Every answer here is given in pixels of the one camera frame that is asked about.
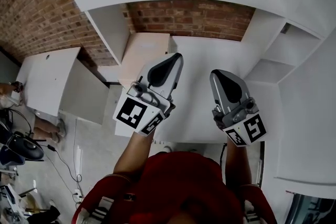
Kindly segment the gold frame stool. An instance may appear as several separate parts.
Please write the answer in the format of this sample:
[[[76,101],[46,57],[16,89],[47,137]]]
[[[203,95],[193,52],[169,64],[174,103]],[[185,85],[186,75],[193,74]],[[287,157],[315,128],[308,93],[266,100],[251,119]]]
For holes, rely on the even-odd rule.
[[[40,213],[50,209],[50,205],[45,203],[37,188],[31,188],[19,193],[20,205],[24,212]]]

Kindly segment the person's right forearm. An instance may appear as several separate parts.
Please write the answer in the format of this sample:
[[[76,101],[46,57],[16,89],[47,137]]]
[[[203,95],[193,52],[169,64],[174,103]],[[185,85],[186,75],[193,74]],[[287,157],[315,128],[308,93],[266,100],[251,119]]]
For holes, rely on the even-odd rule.
[[[231,189],[252,183],[247,150],[245,147],[237,147],[230,139],[227,142],[225,181]]]

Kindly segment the person's left forearm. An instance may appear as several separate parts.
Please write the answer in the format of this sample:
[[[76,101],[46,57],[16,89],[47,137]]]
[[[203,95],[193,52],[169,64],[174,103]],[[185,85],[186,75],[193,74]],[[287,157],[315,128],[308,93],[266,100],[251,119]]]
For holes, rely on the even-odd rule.
[[[153,136],[154,131],[148,136],[134,132],[118,159],[113,173],[132,179],[140,177],[149,157]]]

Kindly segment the blue plastic chair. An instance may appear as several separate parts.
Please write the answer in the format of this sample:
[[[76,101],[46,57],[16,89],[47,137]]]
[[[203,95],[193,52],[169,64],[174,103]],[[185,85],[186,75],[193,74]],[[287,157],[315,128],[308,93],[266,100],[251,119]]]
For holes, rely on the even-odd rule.
[[[24,165],[25,159],[10,150],[7,146],[2,146],[0,149],[0,163],[3,166]]]

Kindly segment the black framed glass door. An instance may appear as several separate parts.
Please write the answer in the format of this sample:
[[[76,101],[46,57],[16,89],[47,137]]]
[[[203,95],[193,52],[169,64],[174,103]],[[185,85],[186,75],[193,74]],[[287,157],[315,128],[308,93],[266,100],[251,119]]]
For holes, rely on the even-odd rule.
[[[294,194],[285,224],[336,224],[336,199]]]

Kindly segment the black rounded backpack rig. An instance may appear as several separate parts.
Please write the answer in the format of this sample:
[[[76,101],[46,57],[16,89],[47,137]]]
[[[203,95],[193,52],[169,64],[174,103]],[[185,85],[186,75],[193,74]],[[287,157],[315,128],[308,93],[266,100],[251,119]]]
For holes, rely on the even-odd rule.
[[[39,140],[32,139],[32,135],[13,131],[10,127],[7,111],[0,111],[0,149],[7,146],[26,161],[39,162],[44,158],[44,151],[38,144]]]

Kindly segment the beige box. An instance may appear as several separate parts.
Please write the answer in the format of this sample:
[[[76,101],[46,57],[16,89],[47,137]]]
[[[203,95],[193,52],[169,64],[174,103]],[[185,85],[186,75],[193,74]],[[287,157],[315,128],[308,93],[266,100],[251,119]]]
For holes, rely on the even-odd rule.
[[[135,33],[129,38],[121,62],[119,83],[128,88],[145,64],[164,56],[170,45],[170,34]]]

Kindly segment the person's red shirt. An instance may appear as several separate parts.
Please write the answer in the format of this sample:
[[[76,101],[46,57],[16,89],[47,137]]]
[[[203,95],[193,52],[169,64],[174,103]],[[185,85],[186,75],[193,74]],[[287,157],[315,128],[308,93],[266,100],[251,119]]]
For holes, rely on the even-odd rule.
[[[259,187],[229,189],[215,161],[190,152],[149,157],[135,181],[118,174],[104,177],[71,224],[167,224],[179,212],[197,224],[277,224]]]

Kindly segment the white hutch support panel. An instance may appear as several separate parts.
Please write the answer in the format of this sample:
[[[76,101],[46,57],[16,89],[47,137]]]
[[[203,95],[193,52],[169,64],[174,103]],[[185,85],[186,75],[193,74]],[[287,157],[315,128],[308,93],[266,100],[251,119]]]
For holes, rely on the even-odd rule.
[[[85,11],[85,14],[117,65],[120,66],[131,35],[120,5],[91,9]]]

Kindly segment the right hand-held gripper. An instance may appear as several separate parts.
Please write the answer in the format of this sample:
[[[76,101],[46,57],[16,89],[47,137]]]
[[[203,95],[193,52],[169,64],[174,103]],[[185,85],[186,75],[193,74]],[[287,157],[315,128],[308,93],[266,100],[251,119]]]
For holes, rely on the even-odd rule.
[[[210,84],[216,108],[212,110],[217,127],[237,147],[246,147],[266,135],[259,108],[244,80],[235,74],[214,69]]]

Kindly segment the white power strip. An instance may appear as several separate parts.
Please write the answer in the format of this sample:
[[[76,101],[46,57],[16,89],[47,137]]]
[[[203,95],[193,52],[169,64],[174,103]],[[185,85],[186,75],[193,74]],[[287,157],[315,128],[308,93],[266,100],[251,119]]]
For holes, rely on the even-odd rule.
[[[80,204],[83,201],[83,195],[80,189],[75,189],[72,198],[76,204]]]

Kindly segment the black bag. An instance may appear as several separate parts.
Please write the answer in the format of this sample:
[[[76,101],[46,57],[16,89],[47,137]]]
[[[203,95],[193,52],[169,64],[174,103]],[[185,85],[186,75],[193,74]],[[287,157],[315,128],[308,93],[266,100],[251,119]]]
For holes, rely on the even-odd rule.
[[[29,224],[51,224],[60,216],[59,210],[55,206],[50,206],[50,209],[44,212],[33,214],[27,218]]]

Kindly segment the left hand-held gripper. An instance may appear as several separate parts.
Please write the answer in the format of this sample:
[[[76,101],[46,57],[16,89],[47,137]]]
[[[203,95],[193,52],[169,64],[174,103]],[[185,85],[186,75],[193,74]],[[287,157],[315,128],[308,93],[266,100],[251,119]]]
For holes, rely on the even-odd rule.
[[[137,81],[121,94],[113,119],[140,135],[150,135],[175,109],[170,99],[183,64],[180,53],[166,54],[148,62]]]

